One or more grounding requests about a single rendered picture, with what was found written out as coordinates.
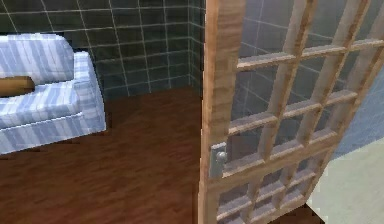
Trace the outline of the blue white striped sofa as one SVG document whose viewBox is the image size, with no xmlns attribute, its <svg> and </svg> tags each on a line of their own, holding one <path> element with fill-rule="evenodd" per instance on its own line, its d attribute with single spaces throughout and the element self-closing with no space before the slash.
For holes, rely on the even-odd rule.
<svg viewBox="0 0 384 224">
<path fill-rule="evenodd" d="M 57 34 L 0 36 L 0 78 L 27 76 L 35 90 L 0 98 L 0 155 L 106 129 L 104 102 L 88 52 Z"/>
</svg>

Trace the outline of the brown wooden cylinder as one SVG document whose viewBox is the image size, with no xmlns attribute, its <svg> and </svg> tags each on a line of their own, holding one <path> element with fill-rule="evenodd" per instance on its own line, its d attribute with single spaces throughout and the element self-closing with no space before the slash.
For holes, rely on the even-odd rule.
<svg viewBox="0 0 384 224">
<path fill-rule="evenodd" d="M 14 97 L 31 93 L 35 83 L 29 76 L 0 78 L 0 97 Z"/>
</svg>

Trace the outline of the wooden glass pane door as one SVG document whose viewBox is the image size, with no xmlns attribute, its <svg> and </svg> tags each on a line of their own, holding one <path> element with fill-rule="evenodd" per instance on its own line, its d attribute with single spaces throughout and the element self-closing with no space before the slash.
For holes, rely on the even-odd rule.
<svg viewBox="0 0 384 224">
<path fill-rule="evenodd" d="M 207 0 L 198 224 L 302 206 L 383 65 L 384 0 Z"/>
</svg>

